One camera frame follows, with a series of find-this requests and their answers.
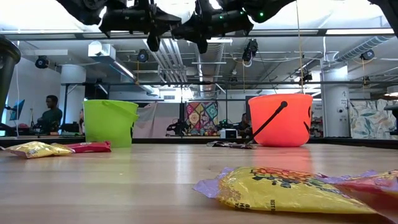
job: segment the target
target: wooden table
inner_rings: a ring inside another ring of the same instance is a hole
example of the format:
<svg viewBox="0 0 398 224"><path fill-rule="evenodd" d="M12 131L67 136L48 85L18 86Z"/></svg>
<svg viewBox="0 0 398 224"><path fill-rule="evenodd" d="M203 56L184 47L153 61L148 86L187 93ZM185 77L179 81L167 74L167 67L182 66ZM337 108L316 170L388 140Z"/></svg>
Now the wooden table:
<svg viewBox="0 0 398 224"><path fill-rule="evenodd" d="M24 160L0 152L3 224L387 223L378 215L248 212L192 190L226 166L359 174L396 169L398 151L310 144L240 150L135 144L112 153Z"/></svg>

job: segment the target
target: ceiling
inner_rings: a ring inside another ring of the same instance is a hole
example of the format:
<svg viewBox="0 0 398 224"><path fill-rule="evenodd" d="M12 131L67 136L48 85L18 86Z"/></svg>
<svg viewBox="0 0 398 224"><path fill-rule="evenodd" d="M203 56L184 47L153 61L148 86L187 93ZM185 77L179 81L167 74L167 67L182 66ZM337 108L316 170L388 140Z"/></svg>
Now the ceiling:
<svg viewBox="0 0 398 224"><path fill-rule="evenodd" d="M156 1L158 5L167 12L176 12L177 16L188 18L192 13L194 1ZM374 5L370 5L367 0L299 0L298 12L301 29L340 29L340 28L380 28L389 27L381 10ZM26 11L25 18L21 20L21 10ZM297 29L297 11L295 3L283 8L275 17L263 24L256 24L255 29ZM13 32L46 33L46 32L98 32L95 26L84 26L69 16L55 0L14 0L12 4L0 8L0 34ZM67 55L52 55L49 59L57 64L73 63L85 64L88 69L88 78L102 78L108 82L120 82L120 74L105 64L92 64L95 62L88 55L88 45L92 40L52 40L47 41L45 36L40 36L42 40L21 41L19 47L24 53L26 50L68 50ZM241 56L249 39L245 37L232 38L231 43L223 44L223 54L220 62L226 62L220 66L220 72L214 74L218 80L228 81L230 77L236 77L239 81L297 81L297 76L293 73L300 67L301 49L304 54L302 64L313 60L321 59L323 52L331 54L335 52L347 52L355 46L363 43L369 37L326 37L325 45L323 37L256 37L259 44L259 53L256 60L252 61L250 67L243 67ZM103 44L112 44L117 50L117 58L125 66L139 75L140 82L159 82L157 74L158 62L150 54L147 63L140 63L137 66L136 57L140 49L147 49L145 40L142 39L109 39L101 40ZM197 62L197 51L195 44L185 40L178 40L183 64L191 67L193 71L187 78L188 81L199 81L198 66L192 64ZM360 59L348 61L349 79L361 80L365 75L369 75L371 80L398 80L398 40L396 37L373 49L376 59L366 63L364 66ZM320 70L320 67L313 67L313 71ZM237 89L263 89L274 88L275 86L263 85L240 85L233 86ZM279 85L277 88L298 88L293 85ZM385 91L386 85L373 85L364 90L361 85L351 85L353 91Z"/></svg>

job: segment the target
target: yellow candy bag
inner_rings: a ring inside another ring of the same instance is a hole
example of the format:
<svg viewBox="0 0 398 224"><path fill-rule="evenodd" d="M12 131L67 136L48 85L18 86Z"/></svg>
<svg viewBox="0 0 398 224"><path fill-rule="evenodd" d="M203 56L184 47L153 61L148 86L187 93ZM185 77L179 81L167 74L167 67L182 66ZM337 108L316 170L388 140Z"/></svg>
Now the yellow candy bag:
<svg viewBox="0 0 398 224"><path fill-rule="evenodd" d="M375 213L315 174L270 167L226 168L194 189L235 208L272 212Z"/></svg>
<svg viewBox="0 0 398 224"><path fill-rule="evenodd" d="M66 156L73 153L73 151L62 149L60 147L51 146L42 142L28 142L18 146L11 146L6 148L7 152L13 153L17 156L32 159L46 156Z"/></svg>

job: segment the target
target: air duct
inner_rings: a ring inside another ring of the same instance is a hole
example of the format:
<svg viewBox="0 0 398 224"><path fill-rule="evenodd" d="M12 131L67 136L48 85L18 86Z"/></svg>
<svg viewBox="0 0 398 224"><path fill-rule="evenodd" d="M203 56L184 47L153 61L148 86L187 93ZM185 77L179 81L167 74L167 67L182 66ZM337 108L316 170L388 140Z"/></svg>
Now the air duct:
<svg viewBox="0 0 398 224"><path fill-rule="evenodd" d="M118 61L116 58L116 49L111 44L101 44L99 41L93 41L88 46L88 56L97 62L109 64L120 74L131 80L131 83L137 81L137 77L130 72L122 62ZM155 89L149 85L140 85L140 87L145 90L147 94L155 94Z"/></svg>
<svg viewBox="0 0 398 224"><path fill-rule="evenodd" d="M385 43L386 41L390 40L393 37L384 37L384 36L378 36L378 37L372 37L369 40L365 41L364 43L360 44L359 46L355 47L352 50L349 50L348 52L341 54L338 53L334 57L335 62L345 62L354 58L359 57L361 54L367 52L368 50L371 50L378 45Z"/></svg>
<svg viewBox="0 0 398 224"><path fill-rule="evenodd" d="M224 44L209 44L208 50L204 54L199 54L198 47L195 47L195 52L197 53L198 60L198 71L199 79L204 82L214 82L217 81L215 76L220 72L220 62L223 58ZM201 85L200 86L200 96L201 97L212 97L215 91L214 85Z"/></svg>

